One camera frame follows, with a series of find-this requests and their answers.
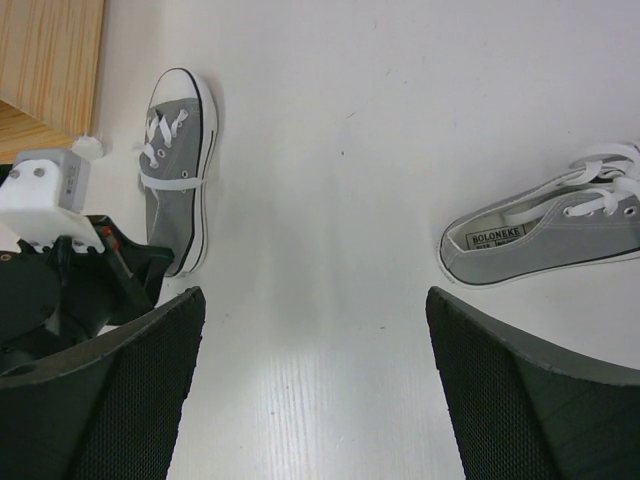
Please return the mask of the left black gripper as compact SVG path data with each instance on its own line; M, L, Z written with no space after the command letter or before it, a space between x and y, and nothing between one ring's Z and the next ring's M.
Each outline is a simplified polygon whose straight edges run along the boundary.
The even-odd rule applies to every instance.
M100 330L71 328L61 313L75 256L97 253L106 262L107 282L114 298L108 325L124 325L152 311L165 273L174 261L171 249L133 242L108 216L102 217L102 253L93 248L77 253L69 237L58 238L53 247L39 253L16 236L20 250L1 253L3 377L28 373L33 370L33 362L91 338Z

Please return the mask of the grey sneaker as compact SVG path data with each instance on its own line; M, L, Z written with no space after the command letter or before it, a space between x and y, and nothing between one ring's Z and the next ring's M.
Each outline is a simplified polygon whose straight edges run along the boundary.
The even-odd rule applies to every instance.
M215 100L203 79L186 68L160 76L137 156L147 243L173 252L168 278L194 272L206 258L206 189L218 126Z
M438 259L453 281L499 285L639 256L639 143L594 146L561 176L461 217Z

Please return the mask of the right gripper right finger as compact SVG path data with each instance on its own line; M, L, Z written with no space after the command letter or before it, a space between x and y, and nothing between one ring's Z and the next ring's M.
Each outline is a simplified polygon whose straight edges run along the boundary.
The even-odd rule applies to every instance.
M638 478L638 370L550 343L439 287L425 313L466 478Z

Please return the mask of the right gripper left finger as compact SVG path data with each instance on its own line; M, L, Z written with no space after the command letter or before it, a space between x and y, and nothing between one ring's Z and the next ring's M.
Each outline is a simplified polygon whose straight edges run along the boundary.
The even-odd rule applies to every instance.
M163 479L206 300L192 287L92 340L1 377L4 479Z

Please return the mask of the grey sneaker back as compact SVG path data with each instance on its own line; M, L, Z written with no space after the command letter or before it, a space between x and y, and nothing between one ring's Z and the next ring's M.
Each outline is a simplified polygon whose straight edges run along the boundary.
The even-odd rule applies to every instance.
M206 258L206 189L218 126L215 100L203 79L186 68L160 76L137 156L147 243L173 252L168 278L194 272Z

